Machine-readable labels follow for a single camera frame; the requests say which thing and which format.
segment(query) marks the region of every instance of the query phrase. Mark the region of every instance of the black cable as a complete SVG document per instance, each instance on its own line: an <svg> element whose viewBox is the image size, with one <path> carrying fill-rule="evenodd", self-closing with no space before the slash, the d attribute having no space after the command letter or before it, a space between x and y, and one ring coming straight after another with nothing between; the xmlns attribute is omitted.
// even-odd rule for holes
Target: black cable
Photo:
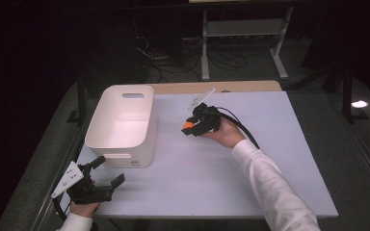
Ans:
<svg viewBox="0 0 370 231"><path fill-rule="evenodd" d="M228 48L230 48L231 50L235 50L234 49L234 45L233 44L230 44L230 41L228 40L227 41L227 46L228 46ZM243 47L242 47L242 49L240 50L240 51L238 51L238 52L232 52L232 51L229 51L229 50L224 50L223 48L221 48L221 47L218 47L218 49L219 49L219 52L218 52L218 54L221 56L221 58L223 59L223 60L225 60L225 61L229 61L229 60L234 60L235 62L236 62L236 59L237 58L240 58L240 59L242 59L243 61L244 61L244 64L243 65L241 65L241 66L246 66L247 64L248 64L248 61L246 60L246 58L243 56L243 53L245 53L247 50L248 50L248 48L250 47L250 45L249 44L247 44L247 45L244 45ZM232 57L230 57L230 58L225 58L225 53L228 53L229 55L231 55Z"/></svg>
<svg viewBox="0 0 370 231"><path fill-rule="evenodd" d="M167 70L167 69L164 69L164 68L161 68L159 66L171 66L171 67L180 67L180 68L185 68L185 70L183 71L170 71L170 70ZM163 71L166 71L166 72L169 72L169 73L184 73L184 72L188 72L188 71L191 71L193 72L197 78L198 78L198 81L200 82L200 77L199 77L199 74L192 70L191 68L187 67L187 66L183 66L183 65L156 65L156 67L158 67L160 70L163 70Z"/></svg>
<svg viewBox="0 0 370 231"><path fill-rule="evenodd" d="M181 64L179 64L179 63L178 63L178 61L173 61L173 63L171 63L171 64L170 64L170 63L165 63L165 64L156 64L156 65L161 65L161 66L176 66L176 65L182 65L182 64L184 64L184 63L188 62L189 60L191 60L191 58L193 58L193 57L194 57L194 56L196 56L196 55L198 55L198 57L199 57L200 52L195 52L195 53L190 54L189 56L185 57L185 58L183 59L183 61L181 62ZM199 62L199 59L196 59L196 61L194 62L194 64L193 64L193 65L191 65L191 67L188 67L188 68L194 69L194 68L197 66L198 62Z"/></svg>
<svg viewBox="0 0 370 231"><path fill-rule="evenodd" d="M198 43L194 44L193 46L191 46L190 48L187 48L186 50L182 51L182 54L186 54L194 49L197 49L198 47L202 46L202 38L195 38L193 40L197 40Z"/></svg>
<svg viewBox="0 0 370 231"><path fill-rule="evenodd" d="M71 200L70 200L70 202L68 202L68 205L67 205L67 207L65 208L65 211L67 211L67 209L68 209L70 206L71 206Z"/></svg>
<svg viewBox="0 0 370 231"><path fill-rule="evenodd" d="M206 114L206 115L214 115L214 116L221 116L227 120L229 120L230 122L234 123L236 126L238 126L240 129L242 129L242 131L246 134L246 136L248 136L249 140L251 140L251 142L257 147L260 149L259 145L257 144L256 140L254 139L254 137L251 135L251 132L249 132L249 130L241 123L239 122L238 120L234 119L233 117L229 116L229 115L226 115L224 113L214 113L214 112L201 112L201 114Z"/></svg>
<svg viewBox="0 0 370 231"><path fill-rule="evenodd" d="M221 109L221 110L225 110L227 111L228 113L230 113L238 122L240 122L239 118L236 117L235 114L233 114L230 110L226 109L226 108L222 108L222 107L216 107L217 109Z"/></svg>
<svg viewBox="0 0 370 231"><path fill-rule="evenodd" d="M164 80L165 83L168 83L167 78L163 77L162 75L151 75L151 74L148 74L148 77L149 78L147 78L147 79L149 79L149 82L148 82L149 84L153 84L152 78L158 78L158 80L155 82L157 84L162 83L162 80Z"/></svg>
<svg viewBox="0 0 370 231"><path fill-rule="evenodd" d="M211 46L209 46L209 52L211 51L216 51L218 53L223 53L221 56L224 60L228 61L228 60L232 60L232 59L236 59L237 57L242 57L242 54L250 47L249 44L247 45L244 45L244 47L242 47L241 51L235 51L235 50L238 50L240 48L240 45L234 45L234 44L230 44L230 41L226 40L226 45L225 47L221 47L219 46L218 44L213 44ZM225 56L225 53L229 54L231 57L228 58L224 58Z"/></svg>
<svg viewBox="0 0 370 231"><path fill-rule="evenodd" d="M63 211L62 206L60 206L59 196L56 198L52 198L53 206L55 207L56 213L59 215L59 217L65 221L67 216L65 214L65 211Z"/></svg>
<svg viewBox="0 0 370 231"><path fill-rule="evenodd" d="M239 65L232 65L232 64L227 64L227 63L221 62L218 59L215 59L211 55L206 54L206 56L212 62L212 64L214 64L217 68L220 68L220 69L223 69L223 70L237 70L237 69L241 68L241 66L239 66ZM229 68L224 68L222 66L219 66L218 64L228 66Z"/></svg>
<svg viewBox="0 0 370 231"><path fill-rule="evenodd" d="M241 55L233 55L231 52L227 52L227 53L229 53L232 57L227 57L225 53L221 53L221 52L218 52L218 55L224 61L234 61L239 68L242 68L248 65L248 61L246 60L245 57Z"/></svg>
<svg viewBox="0 0 370 231"><path fill-rule="evenodd" d="M246 49L244 52L243 52L243 54L242 54L242 56L243 57L254 57L254 56L258 56L258 55L261 55L261 54L263 54L263 53L267 53L267 52L269 52L269 49L270 48L272 48L272 47L275 47L275 45L276 45L276 38L277 37L273 37L273 38L261 38L260 40L264 40L264 42L267 42L266 44L264 44L264 45L260 45L261 47L255 47L255 46L257 46L256 44L255 45L253 45L253 44L250 44L249 45L249 48L250 49ZM252 50L252 49L254 49L254 50L257 50L256 52L254 52L254 53L252 53L252 54L245 54L245 53L247 53L249 50Z"/></svg>
<svg viewBox="0 0 370 231"><path fill-rule="evenodd" d="M158 71L159 75L157 76L157 75L150 75L150 74L148 74L149 77L157 77L158 78L157 84L161 83L161 80L163 80L163 79L165 80L166 83L168 83L167 78L163 77L162 71L161 71L160 68L158 68L154 64L151 64L150 67L156 69Z"/></svg>

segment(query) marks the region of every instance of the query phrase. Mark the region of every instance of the gray floor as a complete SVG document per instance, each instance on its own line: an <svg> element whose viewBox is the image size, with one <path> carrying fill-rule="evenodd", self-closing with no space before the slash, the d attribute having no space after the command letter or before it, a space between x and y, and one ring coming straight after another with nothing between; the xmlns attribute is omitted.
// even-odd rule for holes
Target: gray floor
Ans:
<svg viewBox="0 0 370 231"><path fill-rule="evenodd" d="M232 46L228 49L229 41L212 41L215 45L210 47L211 81L276 80L285 88L313 73L313 70L301 67L310 40L288 39L283 44L280 57L289 79L280 80L268 51L273 42L270 38L255 38L249 40L249 46ZM154 67L148 68L148 81L149 83L196 82L200 78L198 59L199 56L194 55L183 64L172 62L170 59L154 60L152 62ZM350 124L340 112L341 88L335 93L323 92L322 85L326 77L323 76L299 90L288 91L308 145L339 213L338 218L320 218L319 223L322 230L328 231L370 230L370 165L368 164L370 161L370 158L368 159L370 157L370 91L355 80L353 98L363 99L369 103L369 106L364 109L369 119L357 120L354 124ZM47 159L47 156L51 156L51 159L54 159L53 162L60 162L62 157L59 157L59 153L70 149L68 142L76 132L79 132L79 129L76 129L73 124L66 123L66 117L71 111L77 109L76 99L74 86L54 115L34 160ZM48 163L47 166L56 168L56 163ZM41 170L41 167L28 167L26 172L33 174L38 170ZM33 176L24 177L22 182L27 183L32 180ZM51 187L44 184L38 186L40 190L38 189L37 192L35 190L34 194L28 194L28 196L35 199L36 204L39 205L31 206L32 208L28 208L29 211L39 210L40 202L46 201L42 197L48 196L47 189ZM28 192L27 188L23 190L22 186L19 188L13 196L14 205L17 204L16 201L22 201L25 193ZM31 225L38 227L37 230L59 228L62 221L53 210L48 214L49 216L44 219L31 217L29 220L23 220L26 223L23 226L20 223L16 226L11 224L8 218L20 219L24 216L15 212L14 208L9 208L0 222L0 230L27 230L29 228L24 227L31 227ZM134 230L136 224L136 220L128 219L114 219L111 222L106 218L96 218L95 221L99 224L100 230L129 231ZM148 224L148 230L267 230L267 227L263 220L155 220Z"/></svg>

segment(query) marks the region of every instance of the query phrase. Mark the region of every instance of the dark background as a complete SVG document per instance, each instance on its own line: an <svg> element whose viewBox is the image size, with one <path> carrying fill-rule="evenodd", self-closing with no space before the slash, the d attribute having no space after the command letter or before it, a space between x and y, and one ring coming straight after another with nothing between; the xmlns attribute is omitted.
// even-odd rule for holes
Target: dark background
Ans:
<svg viewBox="0 0 370 231"><path fill-rule="evenodd" d="M138 18L143 27L136 29L159 39L166 52L178 54L180 38L199 33L192 28L201 12L158 15ZM65 13L56 2L0 0L0 217L60 100L79 77L94 97L107 85L145 80L142 58L133 52L130 16ZM370 3L296 8L288 37L300 35L313 38L305 66L317 70L343 59L370 88ZM93 62L96 58L103 64Z"/></svg>

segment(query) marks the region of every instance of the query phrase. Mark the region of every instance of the cable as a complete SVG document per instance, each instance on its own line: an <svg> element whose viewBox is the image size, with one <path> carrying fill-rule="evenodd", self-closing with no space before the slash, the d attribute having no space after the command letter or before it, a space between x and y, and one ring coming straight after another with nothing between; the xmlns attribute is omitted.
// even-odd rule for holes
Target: cable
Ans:
<svg viewBox="0 0 370 231"><path fill-rule="evenodd" d="M226 40L226 48L222 48L218 45L211 45L209 47L209 52L215 52L218 58L215 58L212 54L208 55L209 60L214 64L217 68L224 69L224 70L237 70L239 68L245 67L248 65L248 61L246 60L247 57L253 57L258 56L260 54L263 54L264 52L267 52L270 47L274 46L274 40L277 37L272 37L270 39L268 38L260 38L262 42L258 44L262 44L263 40L267 41L269 40L271 44L267 43L262 45L261 48L259 48L259 51L253 54L246 54L248 51L251 50L251 47L253 47L252 41L248 41L248 44L244 45L241 51L239 52L231 52L228 51L228 49L234 50L235 46L240 47L240 40L238 39L237 45L231 44L229 39Z"/></svg>
<svg viewBox="0 0 370 231"><path fill-rule="evenodd" d="M145 49L148 49L148 46L149 46L149 43L148 43L148 39L144 38L144 37L141 37L141 36L137 36L135 37L135 39L142 39L145 41Z"/></svg>
<svg viewBox="0 0 370 231"><path fill-rule="evenodd" d="M196 49L197 47L200 47L202 46L202 38L188 38L188 39L183 39L183 40L197 40L198 42L196 44L194 44L193 46L187 48L186 50L184 50L182 53L183 54L186 54L188 53L189 51L193 50L193 49Z"/></svg>
<svg viewBox="0 0 370 231"><path fill-rule="evenodd" d="M56 213L59 215L59 217L65 221L67 216L65 211L63 211L62 206L60 206L59 196L56 198L52 198L53 206L55 207Z"/></svg>
<svg viewBox="0 0 370 231"><path fill-rule="evenodd" d="M162 80L162 79L164 79L164 80L165 80L165 82L166 82L166 83L168 83L168 79L162 76L162 71L161 71L161 69L159 69L158 67L156 67L156 66L155 66L155 65L153 65L153 64L151 64L151 65L150 65L150 67L152 67L152 68L156 69L156 70L159 72L159 76L153 76L153 75L148 75L148 76L150 76L150 77L158 77L158 78L159 78L159 79L158 79L158 81L157 81L157 83L158 83L158 84L159 84L159 83L161 83L161 80Z"/></svg>
<svg viewBox="0 0 370 231"><path fill-rule="evenodd" d="M222 107L216 107L217 109L221 109L221 110L225 110L227 111L228 113L230 113L238 122L240 122L239 118L236 117L235 114L233 114L230 110L226 109L226 108L222 108Z"/></svg>
<svg viewBox="0 0 370 231"><path fill-rule="evenodd" d="M161 66L172 66L172 67L185 68L185 70L183 70L183 71L176 71L175 72L175 71L169 71L167 69L163 69L163 68L158 67L160 70L163 70L163 71L166 71L166 72L169 72L169 73L184 73L184 72L191 71L191 72L193 72L197 76L198 81L200 82L199 74L196 71L194 71L193 69L191 69L190 67L183 66L183 65L161 65Z"/></svg>
<svg viewBox="0 0 370 231"><path fill-rule="evenodd" d="M205 114L205 115L214 115L214 116L221 116L227 120L229 120L230 122L234 123L236 126L238 126L240 129L242 129L242 131L246 134L246 136L248 136L249 140L251 140L251 142L257 147L260 149L258 143L256 142L256 140L254 139L254 137L251 135L251 132L241 123L239 122L238 120L236 120L235 118L229 116L229 115L226 115L224 113L214 113L214 112L201 112L201 114Z"/></svg>
<svg viewBox="0 0 370 231"><path fill-rule="evenodd" d="M67 207L65 208L65 211L67 211L67 210L68 210L68 208L70 207L70 205L71 205L71 200L70 200L70 202L68 202L68 205L67 205Z"/></svg>
<svg viewBox="0 0 370 231"><path fill-rule="evenodd" d="M142 50L140 48L135 48L136 50L140 51L141 53L143 53L145 56L149 57L149 58L152 58L154 55L149 52L149 51L146 51L146 50Z"/></svg>

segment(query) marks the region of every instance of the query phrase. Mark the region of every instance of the white plastic bin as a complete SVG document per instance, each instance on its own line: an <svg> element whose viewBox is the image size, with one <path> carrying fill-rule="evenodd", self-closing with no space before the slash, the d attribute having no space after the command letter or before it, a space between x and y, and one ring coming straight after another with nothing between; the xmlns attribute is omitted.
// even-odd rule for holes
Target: white plastic bin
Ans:
<svg viewBox="0 0 370 231"><path fill-rule="evenodd" d="M158 115L154 90L146 85L106 89L95 109L85 143L104 155L106 167L147 167L154 155Z"/></svg>

